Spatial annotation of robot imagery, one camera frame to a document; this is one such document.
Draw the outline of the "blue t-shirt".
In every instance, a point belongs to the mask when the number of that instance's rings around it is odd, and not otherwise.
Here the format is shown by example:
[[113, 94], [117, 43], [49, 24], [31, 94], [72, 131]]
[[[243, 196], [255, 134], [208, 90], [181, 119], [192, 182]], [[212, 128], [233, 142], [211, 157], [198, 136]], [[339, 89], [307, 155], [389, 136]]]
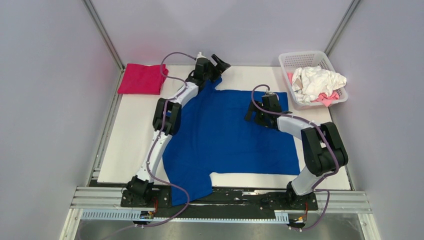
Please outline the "blue t-shirt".
[[245, 120], [262, 92], [218, 90], [220, 83], [208, 82], [182, 108], [180, 129], [162, 155], [173, 206], [211, 194], [211, 173], [300, 173], [292, 135]]

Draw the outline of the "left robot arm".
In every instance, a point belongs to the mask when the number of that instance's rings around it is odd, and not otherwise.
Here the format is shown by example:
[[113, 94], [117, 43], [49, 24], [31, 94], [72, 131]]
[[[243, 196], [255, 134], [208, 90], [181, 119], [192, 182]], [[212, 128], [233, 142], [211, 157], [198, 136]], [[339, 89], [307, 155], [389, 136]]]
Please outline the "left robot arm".
[[199, 52], [191, 59], [195, 61], [194, 69], [186, 79], [180, 80], [182, 86], [172, 96], [157, 101], [152, 120], [152, 141], [141, 167], [122, 192], [122, 207], [149, 206], [153, 201], [154, 183], [167, 184], [167, 181], [156, 176], [157, 168], [168, 143], [180, 129], [183, 107], [195, 98], [208, 82], [214, 83], [231, 67], [215, 54], [207, 58]]

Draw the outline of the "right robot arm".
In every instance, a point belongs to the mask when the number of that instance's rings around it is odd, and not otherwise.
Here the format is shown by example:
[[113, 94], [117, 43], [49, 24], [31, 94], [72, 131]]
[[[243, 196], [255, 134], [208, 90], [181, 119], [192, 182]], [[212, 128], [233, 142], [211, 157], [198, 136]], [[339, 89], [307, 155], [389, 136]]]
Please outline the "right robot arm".
[[317, 124], [290, 111], [283, 111], [275, 93], [266, 93], [261, 101], [251, 99], [245, 121], [287, 133], [301, 140], [305, 167], [286, 186], [282, 201], [290, 209], [306, 205], [324, 178], [347, 165], [349, 157], [338, 128], [333, 122]]

